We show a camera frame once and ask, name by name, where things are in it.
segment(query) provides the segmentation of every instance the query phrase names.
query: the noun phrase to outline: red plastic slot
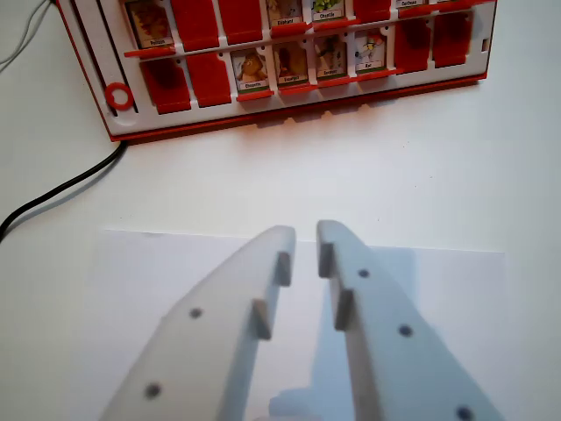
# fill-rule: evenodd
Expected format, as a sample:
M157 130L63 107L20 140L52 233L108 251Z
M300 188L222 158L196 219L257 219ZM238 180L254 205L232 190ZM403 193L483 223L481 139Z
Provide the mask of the red plastic slot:
M435 17L432 58L437 68L465 63L472 39L472 20L467 12Z
M218 46L212 0L172 0L177 31L186 51Z
M200 107L231 103L226 63L216 53L189 55L187 67Z
M279 88L279 93L282 95L306 94L316 89L317 89L317 85L312 85L310 83L303 83L302 85Z
M428 68L430 28L424 19L399 22L395 26L395 66L403 73Z
M496 0L450 0L438 4L438 10L442 13L447 11L465 11L471 9L473 6L483 3L494 3Z
M259 0L218 0L228 44L263 39Z
M354 0L354 14L360 23L389 20L392 0Z
M357 82L370 81L372 79L380 79L382 77L388 77L391 75L397 75L399 69L395 68L393 70L382 70L380 72L364 73L362 75L357 75Z
M141 61L140 69L159 114L191 109L185 75L174 59Z
M166 57L174 54L174 46L155 46L153 48L147 48L146 50L127 51L124 53L124 56L127 58L139 57L140 59L157 59L158 57Z
M272 96L273 92L271 90L260 90L259 92L250 92L249 94L239 94L238 101L240 103L244 101L251 101L253 99L267 98Z
M305 33L312 24L306 22L298 22L296 24L277 25L271 28L271 38L289 37L291 35L299 35Z
M314 23L314 31L328 31L329 29L337 29L337 28L346 28L350 25L358 25L360 21L358 19L338 19L338 20L330 20L329 22L317 22Z
M328 81L317 81L318 88L329 88L330 86L346 85L347 83L355 82L356 78L350 76L338 77L329 79Z

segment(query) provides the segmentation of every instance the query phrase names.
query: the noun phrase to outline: grey cable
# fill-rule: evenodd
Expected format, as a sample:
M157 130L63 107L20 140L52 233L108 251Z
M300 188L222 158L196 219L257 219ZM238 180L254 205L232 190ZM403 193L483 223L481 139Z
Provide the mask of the grey cable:
M37 18L37 21L35 22L35 26L33 27L31 33L29 34L29 37L27 37L27 34L29 33L29 28L30 28L31 23L33 21L33 17L37 14L37 11L41 8L41 6L45 3L47 3L46 8L43 9L43 11L39 14L39 17ZM10 64L29 45L29 43L32 41L33 37L35 37L35 35L37 34L37 30L39 29L41 23L43 22L43 18L45 17L46 12L48 11L50 5L51 5L50 0L41 0L41 2L35 7L35 9L33 9L32 14L29 16L29 18L27 19L27 22L25 23L24 34L22 35L21 40L18 42L18 46L13 51L13 53L11 53L8 57L0 60L0 64L3 64L3 66L0 68L0 73L2 73L8 66L10 66Z

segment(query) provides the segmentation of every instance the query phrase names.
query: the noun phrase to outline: white table surface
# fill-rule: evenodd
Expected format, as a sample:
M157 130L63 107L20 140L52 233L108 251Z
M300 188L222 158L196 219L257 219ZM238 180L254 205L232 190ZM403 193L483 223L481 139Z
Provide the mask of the white table surface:
M0 52L34 0L0 2ZM62 420L77 309L100 228L252 236L321 218L367 243L503 251L525 402L561 413L561 3L501 0L489 77L297 121L131 147L0 245L0 419ZM0 218L108 155L57 10L0 75Z

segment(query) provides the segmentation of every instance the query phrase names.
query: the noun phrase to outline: cartoon character picture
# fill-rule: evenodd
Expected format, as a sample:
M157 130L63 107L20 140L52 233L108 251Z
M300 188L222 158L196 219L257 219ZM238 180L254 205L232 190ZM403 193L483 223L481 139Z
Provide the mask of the cartoon character picture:
M314 0L312 2L312 19L331 20L344 15L344 0Z
M266 0L271 26L302 22L302 0Z
M338 35L316 38L317 79L332 79L347 74L346 47Z
M154 0L125 3L138 48L173 44L166 10Z
M386 68L386 37L380 31L357 32L355 43L358 74Z
M279 86L296 85L308 80L306 50L297 42L277 44L273 47Z
M243 50L231 54L238 91L268 89L265 57L256 50Z

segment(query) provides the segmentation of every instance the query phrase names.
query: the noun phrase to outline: red ring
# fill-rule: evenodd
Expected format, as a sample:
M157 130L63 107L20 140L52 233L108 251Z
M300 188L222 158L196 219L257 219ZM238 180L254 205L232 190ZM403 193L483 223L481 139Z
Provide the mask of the red ring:
M117 103L113 92L117 89L122 90L126 94L126 103ZM113 82L105 88L105 100L107 103L113 107L115 110L127 111L134 104L134 98L132 97L131 89L121 82Z

